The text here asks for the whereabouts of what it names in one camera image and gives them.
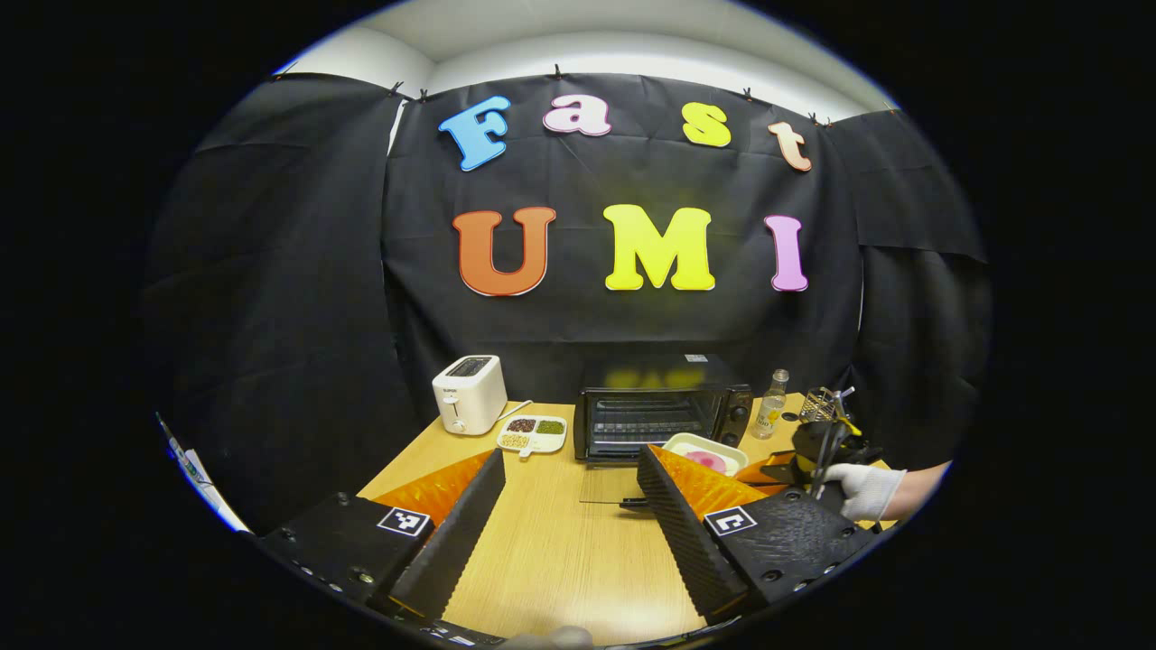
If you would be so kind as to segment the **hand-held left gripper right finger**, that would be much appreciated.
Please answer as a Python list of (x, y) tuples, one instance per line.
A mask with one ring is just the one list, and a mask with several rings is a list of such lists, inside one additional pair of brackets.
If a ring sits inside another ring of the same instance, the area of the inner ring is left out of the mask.
[(659, 446), (640, 450), (637, 481), (709, 625), (792, 599), (882, 539), (802, 488), (769, 497)]

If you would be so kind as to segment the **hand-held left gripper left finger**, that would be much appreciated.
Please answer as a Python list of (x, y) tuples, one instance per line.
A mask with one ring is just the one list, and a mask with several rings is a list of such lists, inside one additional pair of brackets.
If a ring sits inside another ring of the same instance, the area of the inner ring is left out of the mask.
[(379, 497), (331, 495), (257, 542), (363, 608), (440, 618), (505, 485), (492, 449)]

